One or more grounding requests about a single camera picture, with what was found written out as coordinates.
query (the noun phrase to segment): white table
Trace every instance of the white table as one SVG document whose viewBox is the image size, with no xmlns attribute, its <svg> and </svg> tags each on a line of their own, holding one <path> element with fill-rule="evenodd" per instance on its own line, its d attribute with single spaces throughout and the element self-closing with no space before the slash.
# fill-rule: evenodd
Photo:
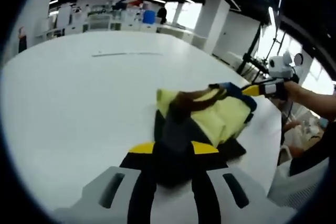
<svg viewBox="0 0 336 224">
<path fill-rule="evenodd" d="M 93 55 L 130 53 L 93 57 Z M 68 207 L 84 185 L 153 139 L 157 88 L 192 91 L 247 83 L 230 68 L 165 34 L 97 31 L 25 50 L 3 69 L 1 116 L 8 149 L 48 210 Z M 280 146 L 280 112 L 267 99 L 238 141 L 237 165 L 268 192 Z"/>
</svg>

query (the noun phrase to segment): yellow cloth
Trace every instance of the yellow cloth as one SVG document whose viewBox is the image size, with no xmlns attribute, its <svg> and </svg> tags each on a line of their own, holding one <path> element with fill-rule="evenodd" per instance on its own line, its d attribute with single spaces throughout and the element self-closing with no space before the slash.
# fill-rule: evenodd
<svg viewBox="0 0 336 224">
<path fill-rule="evenodd" d="M 213 89 L 194 101 L 204 101 L 212 98 L 218 89 Z M 178 91 L 159 89 L 156 93 L 156 106 L 163 117 L 166 117 L 169 104 L 177 96 Z M 204 134 L 216 148 L 230 137 L 238 134 L 244 127 L 244 122 L 250 113 L 250 108 L 240 99 L 227 97 L 218 100 L 213 106 L 191 113 L 191 118 L 199 125 Z"/>
</svg>

